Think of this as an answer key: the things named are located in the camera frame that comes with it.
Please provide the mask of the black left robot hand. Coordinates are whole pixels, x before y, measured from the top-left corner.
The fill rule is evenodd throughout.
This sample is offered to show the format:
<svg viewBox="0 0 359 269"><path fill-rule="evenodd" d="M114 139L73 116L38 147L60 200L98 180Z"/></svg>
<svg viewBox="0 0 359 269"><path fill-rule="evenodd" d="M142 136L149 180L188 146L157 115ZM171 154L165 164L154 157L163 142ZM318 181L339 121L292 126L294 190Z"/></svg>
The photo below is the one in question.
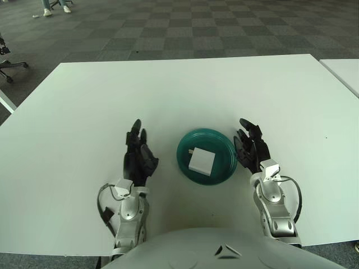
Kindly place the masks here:
<svg viewBox="0 0 359 269"><path fill-rule="evenodd" d="M137 119L126 134L127 152L123 162L123 176L131 180L135 187L144 187L148 177L158 167L159 159L155 157L147 144L147 132L141 128Z"/></svg>

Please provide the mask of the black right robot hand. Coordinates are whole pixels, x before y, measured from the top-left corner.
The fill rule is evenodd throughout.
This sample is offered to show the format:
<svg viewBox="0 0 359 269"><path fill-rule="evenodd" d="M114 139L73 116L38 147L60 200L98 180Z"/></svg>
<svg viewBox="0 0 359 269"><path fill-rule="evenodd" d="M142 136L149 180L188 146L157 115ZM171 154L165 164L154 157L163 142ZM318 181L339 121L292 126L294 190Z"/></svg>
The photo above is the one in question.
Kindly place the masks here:
<svg viewBox="0 0 359 269"><path fill-rule="evenodd" d="M240 125L248 134L239 129L237 135L233 137L237 160L244 168L248 168L251 174L259 173L260 163L270 159L268 146L262 138L263 134L258 125L244 118L240 118Z"/></svg>

